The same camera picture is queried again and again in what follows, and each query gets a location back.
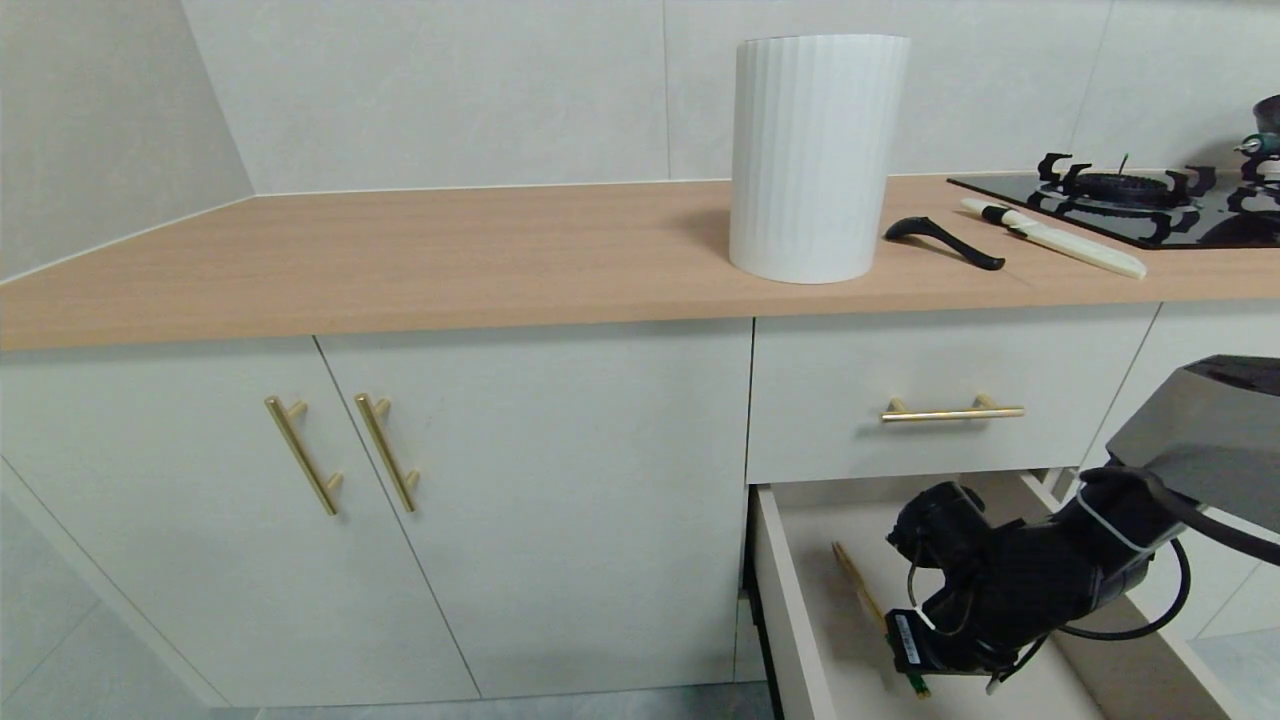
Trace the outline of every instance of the black handle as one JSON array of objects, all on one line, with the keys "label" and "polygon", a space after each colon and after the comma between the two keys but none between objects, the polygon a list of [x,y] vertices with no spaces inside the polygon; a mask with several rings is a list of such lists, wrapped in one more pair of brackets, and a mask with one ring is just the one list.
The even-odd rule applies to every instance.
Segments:
[{"label": "black handle", "polygon": [[983,270],[998,270],[1005,266],[1004,258],[992,258],[959,237],[942,229],[942,225],[928,218],[902,218],[884,231],[884,240],[901,240],[909,234],[936,237],[947,247],[959,252],[965,260]]}]

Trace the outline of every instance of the white ribbed vase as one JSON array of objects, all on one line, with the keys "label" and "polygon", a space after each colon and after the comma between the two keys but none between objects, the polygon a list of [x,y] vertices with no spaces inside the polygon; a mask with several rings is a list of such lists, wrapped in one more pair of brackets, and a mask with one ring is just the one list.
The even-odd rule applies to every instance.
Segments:
[{"label": "white ribbed vase", "polygon": [[910,45],[824,35],[737,47],[735,265],[791,283],[870,269]]}]

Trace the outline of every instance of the black cable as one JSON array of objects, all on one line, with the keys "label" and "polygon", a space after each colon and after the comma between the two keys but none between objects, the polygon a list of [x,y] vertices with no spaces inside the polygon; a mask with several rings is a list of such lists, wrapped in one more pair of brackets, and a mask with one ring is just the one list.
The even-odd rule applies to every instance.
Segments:
[{"label": "black cable", "polygon": [[1271,565],[1280,565],[1280,544],[1265,541],[1257,536],[1236,530],[1208,518],[1189,501],[1165,487],[1158,475],[1144,468],[1106,466],[1080,473],[1080,480],[1089,483],[1106,477],[1123,477],[1140,480],[1147,486],[1151,497],[1181,524],[1201,532],[1204,537],[1220,542],[1231,550],[1243,552]]},{"label": "black cable", "polygon": [[1183,548],[1183,543],[1178,542],[1178,538],[1169,541],[1169,544],[1174,547],[1174,555],[1178,556],[1178,569],[1181,570],[1181,580],[1178,583],[1178,597],[1174,598],[1174,603],[1169,606],[1169,610],[1166,610],[1164,615],[1140,628],[1121,630],[1119,633],[1100,633],[1096,630],[1073,628],[1070,625],[1062,625],[1059,630],[1062,630],[1069,635],[1088,638],[1091,641],[1119,642],[1147,637],[1170,624],[1174,618],[1183,611],[1183,606],[1187,605],[1187,597],[1192,594],[1192,562],[1187,557],[1187,550]]}]

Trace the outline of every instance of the cabinet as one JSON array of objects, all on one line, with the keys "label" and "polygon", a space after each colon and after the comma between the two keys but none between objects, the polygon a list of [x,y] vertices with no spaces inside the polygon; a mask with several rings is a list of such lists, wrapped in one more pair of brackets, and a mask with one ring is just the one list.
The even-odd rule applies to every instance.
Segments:
[{"label": "cabinet", "polygon": [[[1275,300],[1233,302],[1166,302],[1143,341],[1142,351],[1133,361],[1124,384],[1098,430],[1093,446],[1082,466],[1094,468],[1107,461],[1106,442],[1142,406],[1175,369],[1210,355],[1265,355],[1280,356],[1280,302]],[[1256,525],[1225,518],[1211,511],[1219,520],[1238,525],[1247,532],[1275,538]],[[1192,561],[1192,594],[1187,606],[1174,619],[1171,628],[1184,638],[1193,638],[1208,626],[1243,632],[1280,625],[1275,602],[1249,600],[1245,593],[1231,606],[1231,620],[1213,621],[1228,600],[1236,593],[1245,578],[1257,573],[1251,588],[1280,585],[1280,569],[1261,568],[1252,557],[1224,547],[1196,530],[1181,534]],[[1178,592],[1178,562],[1172,552],[1157,552],[1147,579],[1129,592],[1139,607],[1149,616],[1158,616],[1169,607]]]},{"label": "cabinet", "polygon": [[749,319],[320,345],[485,697],[732,680]]},{"label": "cabinet", "polygon": [[[993,696],[984,692],[984,678],[928,675],[933,697],[918,700],[893,670],[883,629],[863,611],[831,546],[840,542],[847,550],[882,610],[910,607],[909,562],[884,536],[904,503],[943,479],[977,491],[993,524],[1042,516],[1056,505],[1023,473],[753,488],[751,592],[759,598],[756,620],[764,628],[787,720],[1248,717],[1185,642],[1160,633],[1124,643],[1055,633]],[[941,573],[918,574],[918,598],[940,587]],[[1142,618],[1121,597],[1096,612],[1093,623],[1120,629],[1142,624]]]},{"label": "cabinet", "polygon": [[[762,318],[751,483],[1074,465],[1138,352],[1155,305]],[[883,423],[965,409],[1023,416]]]},{"label": "cabinet", "polygon": [[[311,338],[6,355],[4,455],[232,705],[477,697]],[[264,407],[294,419],[329,516]]]}]

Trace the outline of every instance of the drawer handle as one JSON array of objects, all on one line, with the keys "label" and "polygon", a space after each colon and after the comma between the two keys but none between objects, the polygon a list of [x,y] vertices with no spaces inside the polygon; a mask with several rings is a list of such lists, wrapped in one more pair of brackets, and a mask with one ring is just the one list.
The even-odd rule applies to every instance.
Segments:
[{"label": "drawer handle", "polygon": [[316,470],[316,462],[311,459],[311,454],[307,451],[307,446],[302,445],[302,439],[298,438],[298,430],[293,427],[293,419],[301,416],[307,411],[307,404],[298,401],[294,402],[288,409],[280,404],[280,398],[271,396],[266,398],[266,410],[271,414],[275,420],[275,427],[280,428],[280,434],[284,436],[285,445],[293,451],[293,456],[298,460],[298,465],[302,466],[302,474],[307,477],[307,482],[311,483],[311,489],[316,491],[316,497],[320,498],[320,505],[324,506],[324,511],[330,516],[338,514],[338,506],[333,503],[333,498],[329,497],[329,492],[338,489],[342,484],[342,473],[334,473],[329,477],[329,480],[320,479],[320,471]]},{"label": "drawer handle", "polygon": [[378,447],[378,455],[383,456],[383,465],[387,466],[387,473],[392,477],[392,483],[396,484],[396,495],[401,496],[401,503],[404,506],[404,512],[413,512],[417,510],[417,506],[413,503],[413,497],[410,492],[413,489],[413,486],[417,484],[417,470],[410,470],[408,475],[401,473],[399,462],[396,461],[396,455],[392,454],[392,446],[387,442],[387,433],[383,432],[383,423],[379,419],[384,418],[392,409],[392,401],[384,397],[374,404],[369,400],[369,396],[362,392],[356,396],[356,407],[360,407],[360,415],[365,419],[365,425],[369,428],[370,437],[374,438],[374,446]]},{"label": "drawer handle", "polygon": [[925,423],[931,420],[993,420],[997,418],[1021,418],[1027,409],[1020,405],[996,405],[991,397],[979,393],[973,407],[964,410],[923,410],[911,411],[901,398],[888,401],[888,410],[881,413],[881,423]]}]

